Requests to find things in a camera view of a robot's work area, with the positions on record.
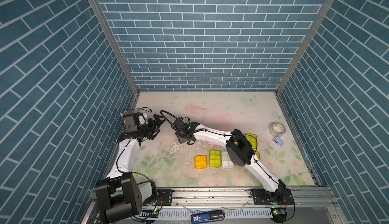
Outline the orange pillbox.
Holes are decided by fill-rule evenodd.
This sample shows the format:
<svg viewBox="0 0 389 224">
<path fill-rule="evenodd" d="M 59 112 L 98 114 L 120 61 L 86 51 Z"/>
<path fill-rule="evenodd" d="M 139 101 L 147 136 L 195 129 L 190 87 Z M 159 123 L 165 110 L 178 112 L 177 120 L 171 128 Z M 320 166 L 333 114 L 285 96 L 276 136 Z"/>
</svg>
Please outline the orange pillbox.
<svg viewBox="0 0 389 224">
<path fill-rule="evenodd" d="M 208 167 L 208 161 L 206 155 L 198 155 L 194 158 L 194 164 L 196 169 L 206 169 Z"/>
</svg>

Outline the green pillbox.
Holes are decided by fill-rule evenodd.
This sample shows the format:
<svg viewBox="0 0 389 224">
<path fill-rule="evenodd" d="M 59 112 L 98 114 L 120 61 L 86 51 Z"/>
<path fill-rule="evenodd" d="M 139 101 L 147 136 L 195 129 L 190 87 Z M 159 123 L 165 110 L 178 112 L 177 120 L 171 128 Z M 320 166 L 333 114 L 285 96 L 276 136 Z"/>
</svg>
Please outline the green pillbox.
<svg viewBox="0 0 389 224">
<path fill-rule="evenodd" d="M 209 166 L 219 168 L 221 167 L 221 151 L 210 150 L 209 151 Z"/>
<path fill-rule="evenodd" d="M 252 133 L 246 133 L 245 137 L 249 141 L 249 143 L 252 145 L 252 148 L 254 150 L 256 150 L 257 149 L 257 135 L 252 134 Z"/>
<path fill-rule="evenodd" d="M 256 159 L 260 161 L 260 153 L 258 151 L 255 152 Z"/>
</svg>

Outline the pink pillbox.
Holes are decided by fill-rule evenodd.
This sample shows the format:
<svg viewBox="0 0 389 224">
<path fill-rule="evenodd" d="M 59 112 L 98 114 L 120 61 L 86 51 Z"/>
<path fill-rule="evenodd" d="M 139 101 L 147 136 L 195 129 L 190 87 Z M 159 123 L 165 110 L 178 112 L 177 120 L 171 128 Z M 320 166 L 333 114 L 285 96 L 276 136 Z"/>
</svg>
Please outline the pink pillbox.
<svg viewBox="0 0 389 224">
<path fill-rule="evenodd" d="M 209 146 L 218 146 L 218 144 L 214 144 L 214 143 L 210 143 L 210 142 L 207 142 L 207 144 L 208 144 Z"/>
</svg>

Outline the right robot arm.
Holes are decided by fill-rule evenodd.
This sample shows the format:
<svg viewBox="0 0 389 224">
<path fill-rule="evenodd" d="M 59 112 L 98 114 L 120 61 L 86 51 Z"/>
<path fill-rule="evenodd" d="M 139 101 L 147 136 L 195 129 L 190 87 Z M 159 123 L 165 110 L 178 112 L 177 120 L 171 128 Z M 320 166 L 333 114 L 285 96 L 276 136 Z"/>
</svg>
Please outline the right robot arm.
<svg viewBox="0 0 389 224">
<path fill-rule="evenodd" d="M 188 144 L 190 141 L 204 141 L 225 148 L 234 164 L 245 167 L 259 180 L 270 203 L 281 205 L 294 202 L 290 189 L 260 162 L 252 144 L 240 130 L 218 131 L 197 122 L 185 123 L 181 117 L 177 118 L 171 127 L 175 130 L 181 144 Z"/>
</svg>

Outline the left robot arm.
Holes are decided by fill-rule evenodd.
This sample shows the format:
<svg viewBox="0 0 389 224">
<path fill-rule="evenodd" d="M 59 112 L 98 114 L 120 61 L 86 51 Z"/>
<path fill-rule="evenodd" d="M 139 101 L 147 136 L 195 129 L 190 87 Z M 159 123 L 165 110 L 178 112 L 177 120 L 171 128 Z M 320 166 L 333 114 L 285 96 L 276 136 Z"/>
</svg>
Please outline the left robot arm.
<svg viewBox="0 0 389 224">
<path fill-rule="evenodd" d="M 160 115 L 148 118 L 144 113 L 123 113 L 124 129 L 119 135 L 118 154 L 107 177 L 96 183 L 97 207 L 104 224 L 135 217 L 142 213 L 144 205 L 155 205 L 159 196 L 156 184 L 150 178 L 137 183 L 134 172 L 135 158 L 143 140 L 153 140 L 160 132 L 164 119 Z"/>
</svg>

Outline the clear pillbox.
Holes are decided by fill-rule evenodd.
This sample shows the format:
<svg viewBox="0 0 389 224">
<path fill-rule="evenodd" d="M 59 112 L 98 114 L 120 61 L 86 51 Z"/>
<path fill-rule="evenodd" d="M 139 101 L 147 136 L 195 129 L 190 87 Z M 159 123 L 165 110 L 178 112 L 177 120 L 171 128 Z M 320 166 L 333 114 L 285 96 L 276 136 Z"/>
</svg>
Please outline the clear pillbox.
<svg viewBox="0 0 389 224">
<path fill-rule="evenodd" d="M 231 168 L 234 168 L 234 166 L 235 166 L 235 164 L 230 159 L 227 151 L 221 152 L 221 165 L 225 169 L 231 169 Z"/>
</svg>

